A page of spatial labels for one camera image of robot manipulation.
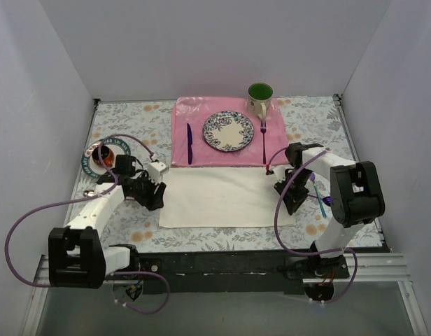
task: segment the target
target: mug handle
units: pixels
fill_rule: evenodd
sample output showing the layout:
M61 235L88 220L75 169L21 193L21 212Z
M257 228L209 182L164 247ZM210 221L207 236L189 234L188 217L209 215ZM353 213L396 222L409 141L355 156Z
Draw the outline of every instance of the mug handle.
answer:
M265 106L265 103L260 103L260 107L262 107L262 118L259 117L260 120L265 120L266 114L267 114L267 107Z

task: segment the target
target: knife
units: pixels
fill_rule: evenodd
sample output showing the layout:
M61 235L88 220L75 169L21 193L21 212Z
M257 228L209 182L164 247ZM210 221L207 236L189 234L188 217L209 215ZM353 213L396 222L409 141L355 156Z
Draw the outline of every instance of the knife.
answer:
M192 164L192 130L188 124L188 164Z

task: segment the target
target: white wall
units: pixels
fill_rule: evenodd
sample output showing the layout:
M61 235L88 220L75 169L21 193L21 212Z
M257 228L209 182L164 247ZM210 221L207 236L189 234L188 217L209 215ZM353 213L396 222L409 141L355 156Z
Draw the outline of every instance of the white wall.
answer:
M404 252L431 334L431 0L394 0L344 93L361 160L386 200L383 231Z
M94 98L344 91L390 0L40 0Z
M37 0L0 0L0 335L20 331L32 288L4 260L4 239L26 211L71 196L92 99ZM10 242L17 269L34 278L66 208L28 218Z

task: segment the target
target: pink napkin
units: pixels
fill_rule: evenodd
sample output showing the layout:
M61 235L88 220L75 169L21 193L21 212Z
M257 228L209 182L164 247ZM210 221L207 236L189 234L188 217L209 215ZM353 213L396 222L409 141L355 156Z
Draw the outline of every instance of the pink napkin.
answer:
M226 153L210 147L205 142L203 124L209 116L220 111L236 111L251 120L255 135L245 148ZM288 146L283 116L276 99L271 101L266 121L265 150L268 163L276 151ZM191 166L263 166L260 120L247 112L246 99L229 97L178 98L172 111L172 164L182 167L189 166L186 124L189 124L192 128L193 159ZM288 161L283 152L279 153L273 160L273 165L284 165L286 163Z

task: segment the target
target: white placemat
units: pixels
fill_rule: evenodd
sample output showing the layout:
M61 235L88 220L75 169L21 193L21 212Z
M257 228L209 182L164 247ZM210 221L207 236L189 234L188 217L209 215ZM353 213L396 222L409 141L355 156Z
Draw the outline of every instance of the white placemat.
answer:
M264 167L171 168L160 226L164 228L263 228L273 226L279 194ZM279 225L294 225L281 205Z

